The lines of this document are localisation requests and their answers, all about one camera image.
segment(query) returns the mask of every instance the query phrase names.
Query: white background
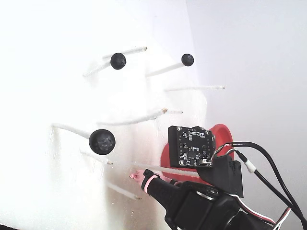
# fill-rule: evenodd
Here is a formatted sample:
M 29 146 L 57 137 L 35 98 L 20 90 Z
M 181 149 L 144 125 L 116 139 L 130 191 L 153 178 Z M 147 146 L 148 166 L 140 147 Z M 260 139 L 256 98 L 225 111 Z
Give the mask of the white background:
M 135 21 L 129 18 L 120 24 L 118 14 L 125 11 Z M 57 187 L 52 190 L 48 182 L 44 183 L 50 173 L 46 168 L 50 165 L 42 155 L 48 139 L 47 127 L 49 122 L 61 119 L 89 127 L 86 119 L 97 119 L 90 110 L 92 103 L 83 96 L 90 91 L 81 73 L 92 59 L 99 60 L 100 55 L 113 52 L 124 39 L 131 43 L 122 45 L 123 49 L 145 45 L 142 31 L 160 43 L 164 51 L 157 53 L 169 63 L 172 62 L 166 55 L 176 63 L 183 53 L 193 54 L 195 65 L 187 74 L 191 80 L 198 77 L 203 84 L 227 87 L 223 92 L 205 92 L 208 99 L 206 128 L 222 123 L 230 128 L 234 140 L 262 145 L 274 158 L 289 190 L 306 212 L 306 11 L 305 1 L 2 2 L 0 179 L 2 184 L 13 188 L 13 192 L 2 190 L 1 195 L 6 197 L 1 199 L 2 223 L 21 229 L 48 226 L 85 229 L 102 224 L 94 222 L 104 214 L 103 210 L 101 213 L 95 209 L 90 213 L 78 210 L 73 206 L 75 197 L 69 193 L 48 203 L 48 198 L 58 191 Z M 129 28 L 128 22 L 139 23 L 141 27 Z M 87 109 L 81 110 L 81 104 Z M 18 129 L 23 133 L 13 139 Z M 244 150 L 244 153 L 277 187 L 265 159 L 256 151 Z M 50 167 L 65 165 L 59 162 Z M 91 175 L 84 174 L 84 170 L 73 172 L 83 179 Z M 31 186 L 37 181 L 44 186 L 35 190 Z M 95 186 L 95 183 L 90 180 L 87 186 Z M 256 211 L 277 219 L 285 208 L 282 202 L 244 170 L 243 183 L 245 202 Z M 63 189 L 65 183 L 60 184 L 59 188 Z M 78 186 L 70 189 L 81 189 Z M 87 190 L 82 192 L 83 198 L 78 204 L 88 204 L 90 210 L 95 196 Z M 46 217 L 48 221 L 40 222 Z M 63 226 L 54 223 L 61 223 L 63 217 L 70 217 Z M 294 215 L 284 223 L 285 229 L 290 227 L 300 229 Z
M 187 1 L 200 81 L 226 89 L 208 101 L 207 125 L 225 124 L 234 140 L 252 141 L 273 157 L 307 215 L 307 2 Z M 276 187 L 257 151 L 243 149 Z M 245 202 L 274 219 L 285 205 L 243 169 Z M 291 214 L 283 229 L 302 229 Z

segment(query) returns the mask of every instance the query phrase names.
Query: wire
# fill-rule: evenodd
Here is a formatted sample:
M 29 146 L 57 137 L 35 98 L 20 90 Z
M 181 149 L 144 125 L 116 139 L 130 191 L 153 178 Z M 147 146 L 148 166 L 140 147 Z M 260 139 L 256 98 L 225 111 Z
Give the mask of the wire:
M 202 86 L 182 86 L 177 88 L 165 89 L 165 92 L 184 91 L 184 90 L 223 90 L 223 85 L 202 85 Z
M 107 157 L 105 157 L 103 155 L 99 155 L 99 154 L 96 154 L 94 152 L 89 153 L 89 152 L 87 152 L 85 150 L 79 150 L 79 152 L 81 154 L 84 154 L 84 155 L 86 155 L 88 157 L 91 157 L 91 158 L 95 159 L 96 161 L 99 161 L 99 162 L 101 162 L 103 164 L 113 164 L 113 162 L 111 162 Z
M 149 77 L 156 76 L 156 75 L 159 75 L 159 74 L 162 74 L 162 73 L 166 73 L 166 72 L 169 72 L 169 71 L 172 71 L 172 70 L 175 70 L 175 69 L 184 67 L 184 66 L 185 66 L 185 65 L 183 65 L 182 62 L 180 62 L 180 63 L 174 64 L 174 65 L 165 67 L 165 68 L 163 68 L 163 69 L 159 69 L 159 70 L 156 70 L 156 71 L 154 71 L 154 72 L 147 73 L 145 76 L 146 76 L 147 78 L 149 78 Z
M 140 53 L 140 52 L 145 52 L 146 50 L 147 50 L 146 46 L 141 46 L 141 47 L 137 47 L 137 48 L 134 48 L 134 49 L 122 51 L 121 53 L 123 55 L 129 55 L 129 54 L 136 54 L 136 53 Z M 108 54 L 108 55 L 103 56 L 102 59 L 108 59 L 108 58 L 111 58 L 112 56 L 113 56 L 113 54 Z
M 279 220 L 274 225 L 274 228 L 272 230 L 279 230 L 282 226 L 283 222 L 287 219 L 288 215 L 291 212 L 291 208 L 286 208 L 286 210 L 283 212 L 282 216 L 279 218 Z
M 265 215 L 262 215 L 258 212 L 255 212 L 254 210 L 252 210 L 251 208 L 249 208 L 246 204 L 243 203 L 243 201 L 240 199 L 240 197 L 238 195 L 234 195 L 234 194 L 229 194 L 230 196 L 233 196 L 237 202 L 239 203 L 240 207 L 247 213 L 263 220 L 266 223 L 275 225 L 275 221 L 273 219 L 271 219 L 270 217 L 266 217 Z
M 241 152 L 238 150 L 236 151 L 236 154 L 239 156 L 239 158 L 244 162 L 250 162 Z M 290 207 L 293 212 L 297 215 L 297 217 L 300 218 L 302 222 L 302 226 L 304 230 L 307 230 L 307 220 L 304 218 L 303 214 L 299 212 L 299 210 L 294 207 L 294 205 L 286 198 L 284 197 L 270 182 L 268 182 L 264 176 L 261 175 L 261 173 L 256 169 L 256 167 L 253 170 L 254 174 L 272 191 L 274 192 L 288 207 Z
M 65 125 L 65 124 L 61 124 L 61 123 L 52 123 L 51 127 L 65 129 L 65 130 L 70 131 L 72 133 L 78 134 L 81 137 L 84 137 L 86 139 L 90 138 L 90 135 L 91 135 L 90 133 L 88 133 L 86 131 L 83 131 L 81 129 L 77 129 L 75 127 L 68 126 L 68 125 Z
M 115 185 L 115 184 L 112 184 L 112 183 L 110 183 L 110 182 L 107 182 L 106 185 L 107 185 L 109 188 L 113 189 L 114 191 L 116 191 L 116 192 L 118 192 L 118 193 L 120 193 L 120 194 L 122 194 L 122 195 L 124 195 L 124 196 L 126 196 L 126 197 L 128 197 L 128 198 L 130 198 L 130 199 L 133 199 L 133 200 L 141 200 L 141 197 L 139 197 L 139 196 L 137 196 L 137 195 L 135 195 L 135 194 L 133 194 L 133 193 L 127 191 L 126 189 L 123 189 L 123 188 L 121 188 L 121 187 L 118 187 L 118 186 Z
M 277 177 L 277 180 L 278 180 L 279 184 L 281 185 L 284 193 L 286 193 L 287 197 L 289 198 L 291 203 L 294 205 L 294 207 L 302 214 L 302 211 L 299 208 L 297 202 L 295 201 L 295 199 L 293 198 L 293 196 L 289 192 L 288 188 L 284 184 L 283 179 L 282 179 L 282 177 L 281 177 L 272 157 L 269 155 L 269 153 L 263 147 L 255 144 L 255 143 L 252 143 L 252 142 L 232 142 L 232 146 L 233 147 L 251 147 L 251 148 L 254 148 L 254 149 L 258 150 L 259 152 L 261 152 L 265 156 L 265 158 L 269 161 L 269 163 L 270 163 L 270 165 L 271 165 L 271 167 L 272 167 L 272 169 L 273 169 L 273 171 L 274 171 L 274 173 Z
M 221 146 L 219 146 L 216 151 L 213 153 L 212 157 L 211 157 L 211 161 L 213 160 L 214 156 L 217 155 L 224 147 L 231 145 L 231 142 L 227 142 Z
M 237 151 L 238 151 L 237 149 L 230 149 L 230 150 L 227 151 L 227 153 L 225 155 L 228 155 L 232 152 L 237 152 Z
M 184 171 L 184 170 L 172 169 L 172 168 L 165 168 L 165 167 L 161 167 L 161 166 L 158 166 L 158 165 L 140 164 L 140 163 L 137 163 L 137 162 L 132 162 L 131 165 L 137 166 L 137 167 L 140 167 L 140 168 L 151 169 L 151 170 L 154 170 L 154 171 L 161 171 L 161 172 L 164 172 L 164 173 L 172 173 L 172 174 L 176 174 L 176 175 L 191 176 L 191 177 L 196 177 L 196 178 L 200 177 L 197 172 Z
M 103 70 L 103 69 L 109 67 L 110 65 L 111 65 L 110 62 L 106 62 L 106 63 L 104 63 L 104 64 L 101 64 L 101 65 L 99 65 L 98 67 L 96 67 L 96 68 L 94 68 L 94 69 L 92 69 L 92 70 L 90 70 L 90 71 L 84 73 L 83 76 L 84 76 L 84 77 L 91 76 L 91 75 L 93 75 L 93 74 L 95 74 L 95 73 L 97 73 L 97 72 L 99 72 L 99 71 L 101 71 L 101 70 Z
M 284 197 L 270 182 L 268 182 L 264 176 L 261 175 L 258 170 L 254 172 L 254 174 L 272 191 L 274 192 L 288 207 L 292 209 L 292 211 L 297 215 L 297 217 L 300 218 L 302 221 L 303 229 L 306 229 L 305 226 L 307 226 L 307 221 L 304 218 L 304 216 L 294 207 L 294 205 L 286 198 Z
M 121 122 L 113 122 L 113 123 L 107 123 L 107 122 L 97 122 L 98 125 L 100 126 L 127 126 L 127 125 L 133 125 L 133 124 L 138 124 L 141 122 L 145 121 L 151 121 L 157 119 L 159 116 L 162 116 L 163 114 L 168 113 L 168 114 L 183 114 L 183 111 L 180 110 L 168 110 L 166 108 L 159 109 L 152 114 L 145 115 L 142 117 L 138 117 L 133 120 L 128 120 L 128 121 L 121 121 Z

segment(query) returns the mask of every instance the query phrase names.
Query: black knob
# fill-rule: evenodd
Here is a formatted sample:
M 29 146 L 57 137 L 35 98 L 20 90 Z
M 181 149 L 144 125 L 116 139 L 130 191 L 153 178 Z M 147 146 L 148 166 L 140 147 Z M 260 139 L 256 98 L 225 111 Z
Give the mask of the black knob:
M 115 53 L 112 55 L 110 63 L 114 69 L 122 69 L 126 65 L 126 58 L 122 53 Z
M 191 66 L 194 63 L 194 58 L 191 54 L 184 54 L 182 55 L 181 62 L 185 66 Z
M 115 147 L 115 137 L 106 129 L 99 129 L 93 132 L 88 142 L 93 152 L 99 155 L 107 155 Z

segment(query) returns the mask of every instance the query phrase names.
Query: electronic component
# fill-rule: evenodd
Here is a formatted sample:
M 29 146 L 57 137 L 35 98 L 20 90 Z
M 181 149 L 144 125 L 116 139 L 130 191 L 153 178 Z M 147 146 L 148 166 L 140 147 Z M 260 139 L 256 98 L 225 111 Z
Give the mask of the electronic component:
M 211 167 L 215 151 L 215 137 L 200 127 L 171 126 L 168 128 L 171 167 Z

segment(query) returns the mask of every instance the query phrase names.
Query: white wall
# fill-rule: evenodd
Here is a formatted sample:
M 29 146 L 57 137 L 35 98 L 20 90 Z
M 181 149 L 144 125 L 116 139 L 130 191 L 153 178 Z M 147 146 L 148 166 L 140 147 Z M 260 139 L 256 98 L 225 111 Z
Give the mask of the white wall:
M 307 2 L 187 1 L 200 81 L 223 84 L 206 92 L 207 125 L 227 125 L 234 140 L 262 145 L 275 160 L 305 216 L 307 131 Z M 257 151 L 243 149 L 273 185 Z M 245 202 L 275 219 L 285 205 L 243 169 Z M 302 229 L 291 214 L 284 229 Z
M 21 230 L 169 229 L 165 210 L 128 177 L 136 170 L 131 162 L 159 164 L 173 124 L 204 126 L 206 98 L 201 92 L 163 91 L 190 84 L 196 65 L 145 77 L 180 62 L 184 53 L 193 54 L 185 2 L 132 4 L 1 3 L 1 224 Z M 168 20 L 169 10 L 174 13 Z M 136 46 L 148 50 L 127 56 L 122 70 L 109 67 L 96 80 L 82 76 L 90 64 L 102 63 L 103 55 Z M 135 119 L 165 107 L 184 113 L 131 126 L 96 124 Z M 52 122 L 88 132 L 109 129 L 117 141 L 107 156 L 114 164 L 104 167 L 81 154 L 79 149 L 90 151 L 88 140 L 51 129 Z M 142 200 L 125 197 L 106 182 Z

